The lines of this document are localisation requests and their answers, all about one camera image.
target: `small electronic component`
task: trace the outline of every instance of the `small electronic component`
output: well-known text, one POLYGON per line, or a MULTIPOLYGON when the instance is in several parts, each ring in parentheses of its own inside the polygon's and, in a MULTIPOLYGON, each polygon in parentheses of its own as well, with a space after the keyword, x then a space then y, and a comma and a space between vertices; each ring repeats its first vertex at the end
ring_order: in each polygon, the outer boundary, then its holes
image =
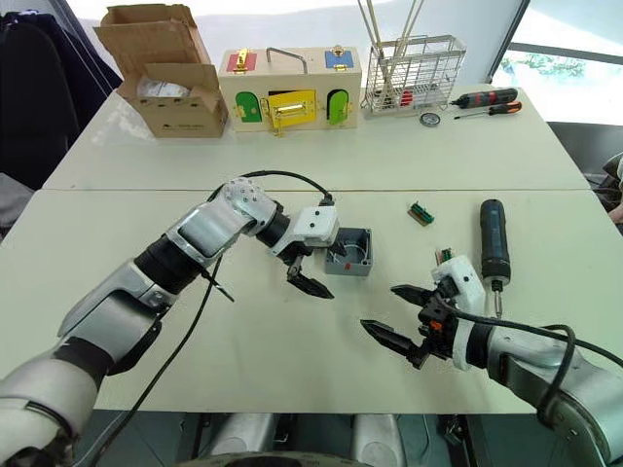
POLYGON ((423 226, 432 224, 432 221, 435 220, 435 218, 418 203, 412 204, 411 208, 407 212, 409 212, 409 215, 423 226))
POLYGON ((448 260, 452 260, 455 254, 452 251, 452 248, 446 248, 443 250, 435 251, 435 259, 437 260, 437 266, 445 263, 448 260))

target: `red object in basket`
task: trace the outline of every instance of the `red object in basket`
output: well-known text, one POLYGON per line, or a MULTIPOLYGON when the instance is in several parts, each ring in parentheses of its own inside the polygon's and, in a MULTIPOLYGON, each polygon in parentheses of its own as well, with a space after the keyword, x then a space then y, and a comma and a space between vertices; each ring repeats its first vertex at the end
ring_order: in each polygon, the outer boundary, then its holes
POLYGON ((407 107, 413 102, 413 93, 410 90, 402 91, 402 98, 400 99, 400 107, 407 107))

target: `small compass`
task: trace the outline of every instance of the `small compass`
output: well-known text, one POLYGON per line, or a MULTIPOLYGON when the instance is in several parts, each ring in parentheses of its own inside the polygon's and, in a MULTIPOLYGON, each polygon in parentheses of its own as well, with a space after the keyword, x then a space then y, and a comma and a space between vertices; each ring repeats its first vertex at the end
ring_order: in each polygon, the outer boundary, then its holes
POLYGON ((437 114, 433 114, 432 112, 426 112, 425 114, 420 115, 420 123, 424 126, 438 126, 439 122, 441 122, 439 116, 437 114))

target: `yellow door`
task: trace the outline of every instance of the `yellow door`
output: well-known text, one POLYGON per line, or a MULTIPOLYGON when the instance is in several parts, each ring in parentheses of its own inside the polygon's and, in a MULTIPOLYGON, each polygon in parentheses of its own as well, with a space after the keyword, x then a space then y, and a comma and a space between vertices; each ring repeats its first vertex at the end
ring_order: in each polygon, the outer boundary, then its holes
POLYGON ((293 90, 269 95, 268 114, 275 134, 282 135, 286 126, 315 121, 315 90, 293 90))

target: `stick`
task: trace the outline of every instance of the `stick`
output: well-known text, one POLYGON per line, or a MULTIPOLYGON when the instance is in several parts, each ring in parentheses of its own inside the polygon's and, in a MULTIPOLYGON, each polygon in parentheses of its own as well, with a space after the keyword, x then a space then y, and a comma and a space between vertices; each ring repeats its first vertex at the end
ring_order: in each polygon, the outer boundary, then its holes
POLYGON ((407 20, 405 21, 405 27, 402 28, 402 34, 400 34, 401 41, 403 41, 405 36, 407 35, 407 28, 409 27, 409 21, 411 20, 411 15, 413 14, 413 10, 416 7, 416 3, 418 3, 418 0, 413 0, 411 8, 409 9, 409 15, 407 15, 407 20))
POLYGON ((366 0, 368 4, 368 11, 370 12, 370 20, 372 21, 372 27, 374 28, 374 33, 377 36, 377 47, 379 50, 381 49, 381 34, 379 34, 379 26, 377 25, 377 17, 374 14, 374 6, 372 5, 372 0, 366 0))
POLYGON ((363 17, 363 22, 366 25, 366 29, 368 30, 368 36, 370 36, 370 42, 372 44, 375 43, 374 36, 372 35, 372 29, 370 29, 370 23, 368 23, 368 19, 366 18, 366 14, 363 11, 363 6, 361 5, 361 0, 357 0, 359 4, 359 11, 361 12, 361 16, 363 17))
POLYGON ((411 10, 409 11, 409 15, 407 15, 407 22, 405 23, 405 28, 403 29, 403 35, 402 37, 400 37, 400 39, 398 39, 398 44, 396 46, 393 57, 394 61, 391 64, 391 69, 389 70, 389 73, 386 74, 385 86, 383 87, 383 92, 381 94, 381 102, 385 102, 387 92, 389 91, 389 88, 392 87, 391 78, 393 77, 394 70, 396 69, 396 59, 404 56, 407 52, 407 44, 409 42, 409 37, 411 36, 411 31, 413 30, 413 26, 416 24, 416 19, 418 19, 418 16, 420 15, 421 6, 424 4, 424 0, 421 0, 420 4, 418 5, 418 10, 416 11, 416 14, 413 16, 413 18, 411 18, 411 24, 409 24, 409 17, 411 16, 411 12, 415 7, 416 2, 417 0, 414 0, 414 2, 411 4, 411 10))

